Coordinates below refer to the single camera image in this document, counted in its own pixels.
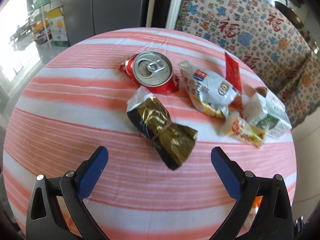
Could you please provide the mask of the beige long snack wrapper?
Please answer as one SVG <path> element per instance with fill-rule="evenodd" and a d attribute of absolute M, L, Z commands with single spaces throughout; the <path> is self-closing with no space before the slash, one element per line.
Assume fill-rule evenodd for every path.
<path fill-rule="evenodd" d="M 265 143 L 268 128 L 249 125 L 238 112 L 230 112 L 220 129 L 220 134 L 261 148 Z"/>

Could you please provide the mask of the green white milk carton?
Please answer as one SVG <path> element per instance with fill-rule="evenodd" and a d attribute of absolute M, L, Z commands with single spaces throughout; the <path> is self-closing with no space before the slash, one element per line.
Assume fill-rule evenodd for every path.
<path fill-rule="evenodd" d="M 255 93 L 244 106 L 242 117 L 251 126 L 266 129 L 267 135 L 277 139 L 292 126 L 284 104 L 266 87 L 257 87 Z"/>

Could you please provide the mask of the gold black foil wrapper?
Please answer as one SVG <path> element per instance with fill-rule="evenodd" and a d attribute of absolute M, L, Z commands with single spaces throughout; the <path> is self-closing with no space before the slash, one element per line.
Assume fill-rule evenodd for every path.
<path fill-rule="evenodd" d="M 169 169 L 178 169 L 188 159 L 197 141 L 197 130 L 173 122 L 167 109 L 145 87 L 139 87 L 128 100 L 126 113 Z"/>

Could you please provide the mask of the white blue snack bag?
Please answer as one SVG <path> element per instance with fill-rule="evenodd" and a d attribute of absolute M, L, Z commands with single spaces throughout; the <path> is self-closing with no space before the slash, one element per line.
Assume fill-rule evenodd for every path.
<path fill-rule="evenodd" d="M 214 71 L 195 66 L 189 61 L 178 64 L 182 81 L 193 106 L 201 113 L 224 119 L 229 116 L 228 106 L 239 91 Z"/>

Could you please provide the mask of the red stick wrapper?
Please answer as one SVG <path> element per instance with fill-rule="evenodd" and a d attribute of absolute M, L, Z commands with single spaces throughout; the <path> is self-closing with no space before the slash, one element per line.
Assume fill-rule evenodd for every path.
<path fill-rule="evenodd" d="M 238 63 L 228 53 L 225 53 L 225 61 L 226 61 L 226 80 L 229 83 L 231 83 L 239 93 L 242 93 Z"/>

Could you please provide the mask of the red soda can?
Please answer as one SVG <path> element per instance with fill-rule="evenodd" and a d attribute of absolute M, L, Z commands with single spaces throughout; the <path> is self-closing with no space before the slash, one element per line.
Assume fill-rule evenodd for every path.
<path fill-rule="evenodd" d="M 179 91 L 180 80 L 174 73 L 170 60 L 156 51 L 143 51 L 124 61 L 119 69 L 136 86 L 144 86 L 156 94 Z"/>

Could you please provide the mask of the kitchen storage rack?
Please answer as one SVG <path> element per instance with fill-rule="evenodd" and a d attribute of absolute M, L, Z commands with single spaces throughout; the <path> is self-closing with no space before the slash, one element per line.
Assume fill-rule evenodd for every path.
<path fill-rule="evenodd" d="M 9 42 L 14 50 L 24 50 L 32 42 L 41 46 L 52 40 L 47 15 L 49 11 L 63 7 L 62 0 L 13 0 L 11 5 Z"/>

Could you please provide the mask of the patterned fu blanket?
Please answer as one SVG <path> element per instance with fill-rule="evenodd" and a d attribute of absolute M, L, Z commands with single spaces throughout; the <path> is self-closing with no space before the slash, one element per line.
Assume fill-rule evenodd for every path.
<path fill-rule="evenodd" d="M 246 64 L 285 105 L 293 127 L 319 107 L 319 58 L 267 0 L 183 0 L 176 29 Z"/>

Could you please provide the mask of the steel pot with lid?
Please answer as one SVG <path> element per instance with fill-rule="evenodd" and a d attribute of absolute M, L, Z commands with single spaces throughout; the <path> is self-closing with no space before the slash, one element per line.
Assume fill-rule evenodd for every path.
<path fill-rule="evenodd" d="M 314 52 L 315 55 L 318 55 L 319 54 L 319 47 L 316 43 L 316 41 L 311 38 L 310 36 L 310 32 L 307 31 L 306 33 L 305 32 L 302 32 L 302 35 L 304 37 L 304 40 L 306 41 L 306 43 L 308 44 L 308 46 L 311 48 L 311 50 Z"/>

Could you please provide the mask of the yellow cardboard box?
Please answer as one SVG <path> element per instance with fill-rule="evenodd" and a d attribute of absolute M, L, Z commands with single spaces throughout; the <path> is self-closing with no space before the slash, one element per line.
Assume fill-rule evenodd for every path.
<path fill-rule="evenodd" d="M 53 42 L 58 47 L 69 47 L 66 25 L 61 8 L 55 8 L 46 12 Z"/>

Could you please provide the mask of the dark frying pan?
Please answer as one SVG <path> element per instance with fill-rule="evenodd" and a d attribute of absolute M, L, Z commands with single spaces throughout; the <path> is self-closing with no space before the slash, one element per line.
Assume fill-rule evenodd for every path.
<path fill-rule="evenodd" d="M 294 10 L 289 7 L 289 0 L 285 0 L 285 4 L 275 1 L 274 5 L 295 26 L 296 29 L 301 30 L 304 28 L 302 20 Z"/>

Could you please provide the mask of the grey refrigerator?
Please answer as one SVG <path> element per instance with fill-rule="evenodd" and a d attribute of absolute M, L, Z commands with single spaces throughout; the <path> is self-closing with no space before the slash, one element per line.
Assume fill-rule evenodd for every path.
<path fill-rule="evenodd" d="M 145 27 L 149 0 L 62 0 L 70 45 L 108 31 Z"/>

